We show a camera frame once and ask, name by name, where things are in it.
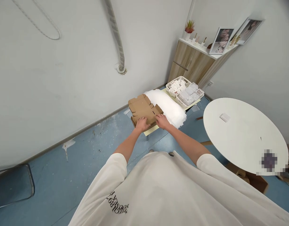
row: cardboard box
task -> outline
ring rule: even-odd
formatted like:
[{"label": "cardboard box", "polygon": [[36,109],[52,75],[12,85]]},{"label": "cardboard box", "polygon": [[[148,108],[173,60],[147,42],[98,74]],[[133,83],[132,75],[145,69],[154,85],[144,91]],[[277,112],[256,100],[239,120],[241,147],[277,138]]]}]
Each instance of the cardboard box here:
[{"label": "cardboard box", "polygon": [[242,178],[244,181],[249,183],[252,187],[259,190],[261,193],[265,194],[268,189],[268,183],[265,181],[262,176],[255,175],[253,173],[249,173],[235,165],[233,165],[231,162],[229,162],[226,165],[226,168]]},{"label": "cardboard box", "polygon": [[158,114],[163,114],[161,108],[158,105],[154,106],[145,94],[141,94],[137,98],[130,99],[128,104],[132,112],[131,120],[134,127],[136,127],[136,123],[139,118],[147,117],[147,124],[151,124],[148,128],[150,129],[156,125],[155,116]]}]

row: floor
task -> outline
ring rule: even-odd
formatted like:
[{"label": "floor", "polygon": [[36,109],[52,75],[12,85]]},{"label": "floor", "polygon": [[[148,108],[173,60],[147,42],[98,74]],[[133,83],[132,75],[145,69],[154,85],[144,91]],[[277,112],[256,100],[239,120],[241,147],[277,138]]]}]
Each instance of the floor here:
[{"label": "floor", "polygon": [[[187,121],[180,128],[199,142],[208,140],[203,120],[196,121],[196,118],[203,116],[207,104],[208,100],[204,98],[198,104],[201,109],[190,109]],[[31,161],[35,195],[26,201],[0,208],[0,226],[68,225],[98,171],[133,130],[130,118],[124,114],[125,110],[75,137],[75,144],[67,150],[68,162],[62,146]],[[207,148],[221,163],[227,163],[214,146]],[[176,150],[193,165],[173,137],[167,131],[158,129],[149,136],[148,141],[144,134],[140,135],[127,166],[128,173],[150,149],[166,152]],[[265,179],[269,183],[266,196],[289,212],[289,185],[274,176]],[[28,196],[28,184],[28,176],[23,171],[1,179],[0,202]]]}]

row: cable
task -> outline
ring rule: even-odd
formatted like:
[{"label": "cable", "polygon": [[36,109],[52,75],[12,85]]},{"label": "cable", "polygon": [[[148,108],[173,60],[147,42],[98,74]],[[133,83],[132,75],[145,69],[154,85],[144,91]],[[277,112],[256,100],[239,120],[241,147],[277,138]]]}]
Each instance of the cable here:
[{"label": "cable", "polygon": [[198,108],[202,109],[201,101],[199,101],[198,103],[200,103],[200,107],[199,107],[199,105],[197,104]]},{"label": "cable", "polygon": [[26,14],[26,12],[21,8],[21,6],[15,1],[12,0],[12,2],[18,7],[18,9],[24,14],[24,16],[26,16],[26,18],[35,26],[35,28],[41,32],[45,37],[51,39],[51,40],[60,40],[61,39],[61,32],[58,30],[58,28],[56,27],[56,25],[53,23],[53,21],[49,18],[49,16],[44,12],[44,10],[42,9],[42,7],[35,1],[32,0],[33,3],[36,5],[36,7],[41,11],[41,13],[46,17],[46,19],[49,21],[49,23],[54,27],[54,29],[58,32],[59,37],[58,38],[51,38],[49,36],[47,36],[43,31],[41,31],[40,28],[38,28],[38,26],[35,24],[35,22],[33,22],[33,20]]},{"label": "cable", "polygon": [[119,30],[118,30],[115,14],[114,14],[114,11],[113,11],[112,3],[111,3],[110,0],[105,0],[105,3],[107,5],[108,15],[109,15],[109,19],[110,19],[110,22],[111,22],[111,27],[112,27],[112,30],[113,30],[113,34],[115,36],[115,39],[116,39],[116,42],[117,42],[117,45],[118,45],[118,49],[119,49],[120,64],[119,64],[119,66],[117,68],[117,71],[120,74],[125,74],[125,72],[126,72],[126,69],[125,69],[125,54],[123,52],[123,47],[122,47],[122,43],[121,43]]}]

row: potted plant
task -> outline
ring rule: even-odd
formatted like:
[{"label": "potted plant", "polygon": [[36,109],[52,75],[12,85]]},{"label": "potted plant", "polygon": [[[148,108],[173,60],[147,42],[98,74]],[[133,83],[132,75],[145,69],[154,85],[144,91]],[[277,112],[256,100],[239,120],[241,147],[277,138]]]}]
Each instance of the potted plant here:
[{"label": "potted plant", "polygon": [[184,39],[186,41],[189,40],[190,35],[194,30],[195,30],[195,22],[193,20],[189,20],[185,26]]}]

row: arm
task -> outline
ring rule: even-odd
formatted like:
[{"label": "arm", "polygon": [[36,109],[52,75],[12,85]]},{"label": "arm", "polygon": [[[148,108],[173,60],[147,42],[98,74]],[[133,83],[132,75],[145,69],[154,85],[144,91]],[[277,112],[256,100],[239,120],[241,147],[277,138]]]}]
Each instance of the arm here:
[{"label": "arm", "polygon": [[130,136],[128,136],[127,139],[125,139],[124,142],[122,142],[116,148],[116,150],[114,151],[113,154],[115,154],[115,153],[122,154],[125,157],[126,162],[128,163],[138,137],[149,126],[150,126],[150,124],[147,125],[147,118],[142,117],[142,118],[138,119],[137,124],[136,124],[136,128],[133,130],[133,132],[130,134]]},{"label": "arm", "polygon": [[156,119],[157,125],[160,128],[167,130],[175,138],[185,154],[187,154],[195,165],[197,165],[197,161],[201,155],[210,154],[207,148],[205,148],[202,144],[171,125],[166,116],[162,114],[157,115]]}]

